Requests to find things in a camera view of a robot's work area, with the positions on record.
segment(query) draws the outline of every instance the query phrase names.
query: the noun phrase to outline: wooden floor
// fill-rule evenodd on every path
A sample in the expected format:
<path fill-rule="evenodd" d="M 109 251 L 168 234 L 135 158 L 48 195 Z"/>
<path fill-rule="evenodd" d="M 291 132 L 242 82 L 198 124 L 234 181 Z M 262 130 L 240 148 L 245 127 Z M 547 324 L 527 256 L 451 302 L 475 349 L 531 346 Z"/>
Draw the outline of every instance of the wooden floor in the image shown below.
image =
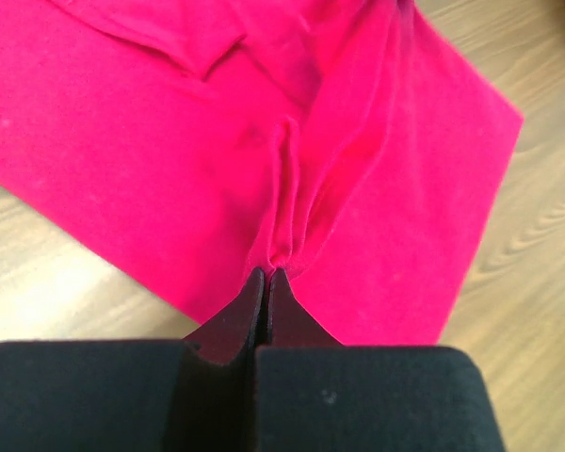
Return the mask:
<path fill-rule="evenodd" d="M 420 4 L 526 117 L 443 342 L 479 363 L 509 451 L 565 452 L 565 0 Z M 0 189 L 0 339 L 192 328 Z"/>

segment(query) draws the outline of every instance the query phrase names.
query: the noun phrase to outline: red fabric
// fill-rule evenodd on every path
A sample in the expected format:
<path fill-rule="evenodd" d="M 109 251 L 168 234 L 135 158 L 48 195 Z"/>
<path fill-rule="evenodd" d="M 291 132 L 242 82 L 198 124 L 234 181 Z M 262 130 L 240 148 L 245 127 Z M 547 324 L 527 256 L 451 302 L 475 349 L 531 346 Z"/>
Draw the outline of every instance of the red fabric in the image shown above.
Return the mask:
<path fill-rule="evenodd" d="M 199 322 L 435 342 L 521 122 L 409 0 L 0 0 L 0 184 Z"/>

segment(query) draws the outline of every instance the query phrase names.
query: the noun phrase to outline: wooden surface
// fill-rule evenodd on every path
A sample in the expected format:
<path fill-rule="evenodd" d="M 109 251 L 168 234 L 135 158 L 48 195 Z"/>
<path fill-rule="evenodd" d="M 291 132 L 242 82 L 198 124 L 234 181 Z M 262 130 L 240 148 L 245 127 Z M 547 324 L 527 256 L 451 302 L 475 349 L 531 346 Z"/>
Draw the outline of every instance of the wooden surface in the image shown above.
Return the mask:
<path fill-rule="evenodd" d="M 443 342 L 482 368 L 509 451 L 565 452 L 565 1 L 420 3 L 526 117 Z M 0 339 L 192 328 L 0 188 Z"/>

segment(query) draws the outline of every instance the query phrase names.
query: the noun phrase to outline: folded fabric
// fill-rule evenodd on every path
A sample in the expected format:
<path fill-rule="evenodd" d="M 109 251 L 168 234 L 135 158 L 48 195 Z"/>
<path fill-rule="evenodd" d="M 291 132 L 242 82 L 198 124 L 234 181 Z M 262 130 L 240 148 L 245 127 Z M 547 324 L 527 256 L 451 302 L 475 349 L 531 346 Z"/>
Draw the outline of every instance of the folded fabric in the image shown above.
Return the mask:
<path fill-rule="evenodd" d="M 0 0 L 0 184 L 201 323 L 435 342 L 521 123 L 410 0 Z"/>

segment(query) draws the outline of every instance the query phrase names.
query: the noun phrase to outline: red object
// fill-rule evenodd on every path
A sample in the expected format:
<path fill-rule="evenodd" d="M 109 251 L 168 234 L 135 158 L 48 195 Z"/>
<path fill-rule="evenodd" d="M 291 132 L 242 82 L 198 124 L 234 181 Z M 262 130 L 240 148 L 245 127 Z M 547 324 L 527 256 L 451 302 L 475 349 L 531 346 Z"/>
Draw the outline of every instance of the red object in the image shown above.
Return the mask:
<path fill-rule="evenodd" d="M 0 0 L 0 184 L 199 322 L 435 342 L 521 122 L 408 0 Z"/>

